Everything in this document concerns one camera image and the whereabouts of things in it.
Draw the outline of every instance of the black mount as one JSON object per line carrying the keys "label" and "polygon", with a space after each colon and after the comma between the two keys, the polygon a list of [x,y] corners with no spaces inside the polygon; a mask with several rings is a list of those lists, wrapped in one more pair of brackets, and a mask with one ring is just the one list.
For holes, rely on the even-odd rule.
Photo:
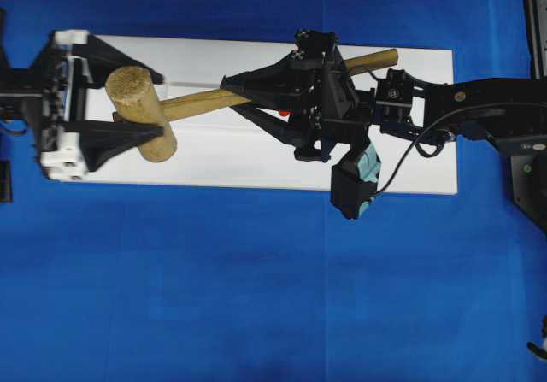
{"label": "black mount", "polygon": [[[0,10],[0,31],[4,16]],[[59,44],[53,32],[29,68],[12,68],[0,39],[0,121],[27,124],[40,165],[44,152],[58,150],[60,132],[78,133],[86,167],[96,171],[108,159],[163,134],[154,125],[85,119],[87,90],[104,87],[110,73],[123,66],[146,68],[155,84],[163,82],[161,74],[92,34],[85,36],[85,42]],[[64,107],[68,91],[70,104]],[[3,170],[9,171],[9,164]],[[42,171],[47,177],[48,170],[42,167]],[[2,192],[8,192],[5,186]]]}

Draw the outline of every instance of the white plastic part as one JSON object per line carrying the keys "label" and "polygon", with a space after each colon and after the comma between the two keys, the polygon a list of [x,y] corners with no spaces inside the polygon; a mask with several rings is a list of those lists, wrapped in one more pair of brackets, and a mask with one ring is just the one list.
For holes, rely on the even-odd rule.
{"label": "white plastic part", "polygon": [[[179,38],[131,38],[101,36],[105,42],[166,77],[156,87],[160,99],[177,97],[218,87],[223,75],[262,68],[294,50],[294,44],[191,40]],[[385,50],[386,47],[341,46],[345,59]],[[450,50],[397,48],[399,64],[419,79],[452,83]],[[386,70],[377,75],[385,77]],[[356,88],[368,90],[376,82],[367,74],[353,78]],[[89,90],[88,120],[112,119],[115,110],[104,90]],[[423,101],[415,99],[412,117],[420,125]],[[167,162],[150,163],[136,149],[106,162],[86,182],[204,185],[228,187],[330,190],[331,166],[347,152],[339,144],[327,164],[295,161],[294,148],[283,145],[230,109],[171,123],[179,142]],[[379,185],[391,175],[409,145],[371,127],[370,138],[382,161]],[[456,144],[448,143],[437,157],[426,159],[415,150],[390,187],[391,192],[456,194]]]}
{"label": "white plastic part", "polygon": [[62,30],[55,32],[55,41],[61,46],[72,44],[87,44],[87,30]]}
{"label": "white plastic part", "polygon": [[40,162],[50,179],[81,181],[87,174],[87,166],[79,149],[79,133],[64,132],[59,128],[57,151],[44,152]]}

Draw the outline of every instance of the black cable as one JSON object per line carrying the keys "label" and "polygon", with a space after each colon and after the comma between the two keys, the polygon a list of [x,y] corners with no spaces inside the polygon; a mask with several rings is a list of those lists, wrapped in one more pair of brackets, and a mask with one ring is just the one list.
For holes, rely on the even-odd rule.
{"label": "black cable", "polygon": [[373,79],[375,79],[376,81],[379,81],[378,77],[376,77],[376,74],[374,74],[373,72],[367,72],[367,73],[370,74]]}
{"label": "black cable", "polygon": [[457,110],[454,110],[446,115],[443,115],[441,117],[439,117],[438,119],[436,119],[433,123],[431,123],[429,126],[427,126],[421,133],[418,137],[416,137],[416,139],[409,145],[409,147],[404,151],[403,155],[401,156],[401,159],[399,160],[399,162],[397,163],[397,165],[395,166],[395,170],[393,170],[393,173],[391,174],[391,177],[387,180],[387,183],[385,183],[385,185],[377,190],[373,195],[374,196],[377,196],[381,193],[383,193],[385,190],[387,190],[387,188],[391,185],[391,183],[393,182],[393,180],[395,179],[395,177],[397,176],[397,173],[399,172],[399,168],[401,168],[401,166],[403,165],[403,162],[404,160],[407,158],[407,156],[409,155],[410,151],[412,151],[412,149],[424,138],[424,136],[430,132],[437,124],[439,124],[440,122],[448,119],[449,117],[451,117],[452,115],[458,115],[460,113],[463,113],[463,112],[466,112],[466,111],[470,111],[470,110],[476,110],[476,109],[488,109],[489,107],[513,107],[513,106],[516,106],[516,107],[535,107],[535,108],[541,108],[541,109],[547,109],[547,105],[546,104],[539,104],[539,103],[518,103],[518,102],[511,102],[511,103],[504,103],[504,104],[499,104],[499,103],[489,103],[489,104],[482,104],[482,105],[478,105],[478,106],[469,106],[469,107],[464,107],[462,109],[457,109]]}
{"label": "black cable", "polygon": [[443,151],[443,148],[444,148],[444,143],[441,143],[435,147],[435,151],[433,153],[428,153],[427,151],[423,149],[423,147],[420,144],[416,145],[416,151],[420,153],[420,156],[425,158],[433,158],[438,156],[439,154],[441,154],[441,151]]}

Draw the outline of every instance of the wooden cylinder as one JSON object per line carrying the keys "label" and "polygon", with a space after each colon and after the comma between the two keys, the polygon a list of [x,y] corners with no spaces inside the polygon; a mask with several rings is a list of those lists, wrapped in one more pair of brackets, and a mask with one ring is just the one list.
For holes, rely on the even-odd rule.
{"label": "wooden cylinder", "polygon": [[150,72],[133,66],[118,68],[110,74],[106,92],[121,117],[134,123],[163,127],[163,136],[138,147],[149,162],[164,162],[177,150],[177,140],[162,111]]}
{"label": "wooden cylinder", "polygon": [[382,50],[370,55],[354,57],[345,61],[350,75],[372,72],[381,68],[395,66],[399,60],[397,49]]}
{"label": "wooden cylinder", "polygon": [[162,110],[168,121],[185,119],[194,115],[202,115],[209,111],[224,107],[248,103],[245,97],[233,94],[231,91],[216,89],[187,96],[169,98],[161,102]]}

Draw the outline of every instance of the teal object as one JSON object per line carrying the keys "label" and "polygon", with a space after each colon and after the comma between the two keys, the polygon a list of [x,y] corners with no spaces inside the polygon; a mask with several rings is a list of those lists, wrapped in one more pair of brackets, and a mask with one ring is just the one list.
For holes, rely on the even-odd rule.
{"label": "teal object", "polygon": [[[376,152],[374,144],[371,142],[357,163],[359,178],[365,183],[378,184],[380,167],[381,162],[379,161],[378,153]],[[361,204],[361,207],[359,208],[359,216],[365,212],[374,199],[375,197],[370,197],[370,200]]]}

